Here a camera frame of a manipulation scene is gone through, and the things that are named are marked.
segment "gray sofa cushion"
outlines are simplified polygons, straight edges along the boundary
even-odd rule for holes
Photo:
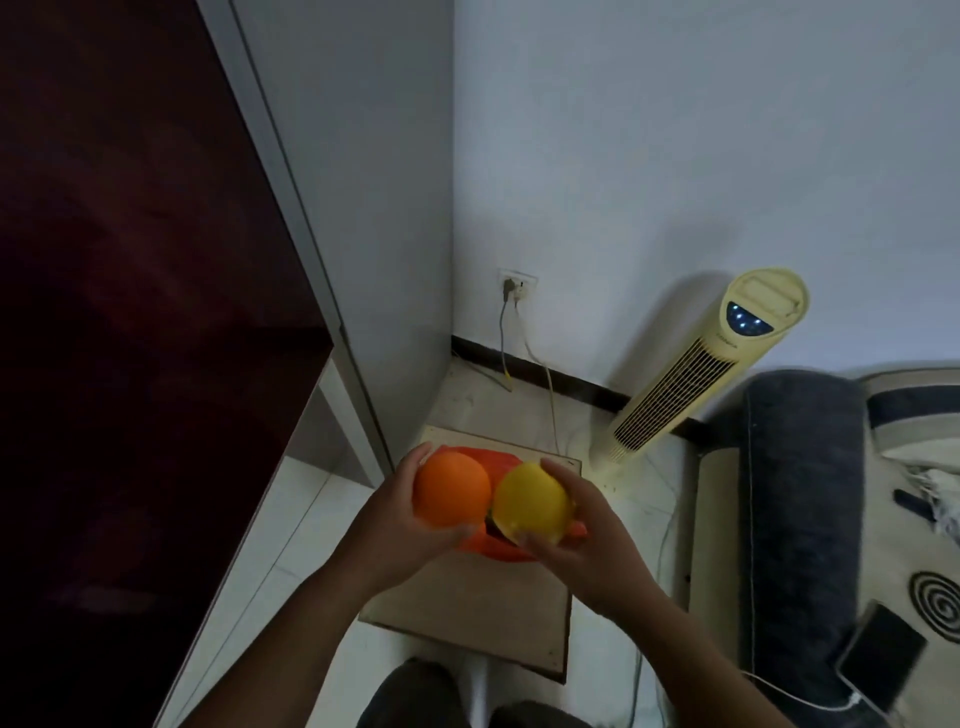
[[[812,372],[759,376],[742,417],[741,666],[810,702],[843,705],[851,691],[834,665],[857,621],[861,388]],[[863,704],[826,713],[757,686],[799,728],[883,725]]]

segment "white floor tile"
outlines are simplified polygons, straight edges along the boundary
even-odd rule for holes
[[[372,492],[359,483],[332,475],[276,565],[301,579],[317,570],[333,553]]]
[[[267,578],[264,579],[263,584],[256,591],[256,595],[244,610],[243,616],[237,622],[236,627],[230,632],[223,649],[220,650],[220,653],[210,665],[210,669],[200,681],[200,686],[187,701],[186,707],[180,714],[180,720],[186,718],[204,695],[209,692],[210,688],[216,685],[217,681],[227,673],[230,666],[251,645],[253,639],[267,626],[267,622],[274,617],[299,585],[300,580],[293,574],[277,568],[270,570]]]
[[[285,457],[280,462],[171,693],[158,728],[174,724],[328,478],[328,472],[299,460]]]
[[[528,448],[553,451],[550,405],[546,391],[514,382],[509,393],[464,362],[454,360],[428,422]],[[612,415],[576,400],[557,396],[561,450],[588,437],[591,428],[609,424]],[[676,498],[690,480],[689,443],[666,436],[635,460],[615,490],[605,491],[613,510],[633,536],[651,572],[658,570],[660,545],[668,525],[667,547],[660,562],[660,582],[677,582],[679,526],[671,524]],[[296,588],[332,553],[371,490],[331,476],[290,538],[263,586],[213,662],[190,707],[212,686]],[[355,622],[341,643],[310,718],[312,728],[353,728],[380,683],[411,656],[447,665],[458,679],[471,725],[485,728],[490,713],[516,700],[556,705],[592,725],[625,724],[631,708],[636,649],[615,626],[574,601],[570,622],[567,681],[560,686],[521,667],[467,653],[446,645],[399,635]],[[660,725],[655,679],[641,670],[634,726]]]
[[[555,406],[561,451],[585,459],[591,432],[608,426],[613,415],[563,396],[555,397]],[[554,450],[546,391],[514,381],[514,391],[507,392],[456,359],[428,422],[528,448]],[[678,496],[693,482],[695,467],[694,448],[667,434],[621,468],[612,485],[598,482],[634,537],[648,569],[655,577],[660,571],[660,583],[671,594],[678,581],[675,572],[681,531],[681,519],[671,522],[671,514]],[[643,669],[646,682],[656,685],[649,666]],[[636,648],[617,627],[574,601],[565,686],[493,659],[489,659],[486,672],[486,710],[481,712],[480,722],[476,711],[471,715],[477,728],[486,725],[484,721],[495,707],[522,699],[555,705],[592,725],[623,725],[634,695]],[[647,693],[638,695],[635,726],[660,725],[656,699],[650,703],[651,695],[655,698],[656,694],[649,685],[641,685],[644,689]]]

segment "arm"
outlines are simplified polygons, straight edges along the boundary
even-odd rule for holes
[[[657,585],[623,523],[596,486],[548,460],[577,506],[588,536],[553,546],[533,534],[523,545],[594,612],[636,643],[682,725],[791,728],[792,724],[713,645],[700,625]]]
[[[424,443],[403,458],[330,559],[297,588],[183,728],[306,724],[337,645],[364,604],[473,531],[430,528],[414,516],[414,474],[429,450]]]

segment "dark red wardrobe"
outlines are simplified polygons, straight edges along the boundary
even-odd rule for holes
[[[8,725],[148,726],[331,350],[192,0],[0,10]]]

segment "sofa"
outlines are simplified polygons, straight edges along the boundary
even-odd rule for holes
[[[955,726],[960,601],[951,604],[950,584],[960,583],[960,547],[894,493],[919,500],[910,462],[952,469],[960,374],[769,373],[711,431],[697,482],[691,614],[745,671],[810,703],[842,706],[851,690],[836,677],[837,658],[879,601],[928,640],[890,722]],[[923,593],[918,573],[942,578],[940,591]],[[887,724],[865,703],[826,712],[756,684],[799,728]]]

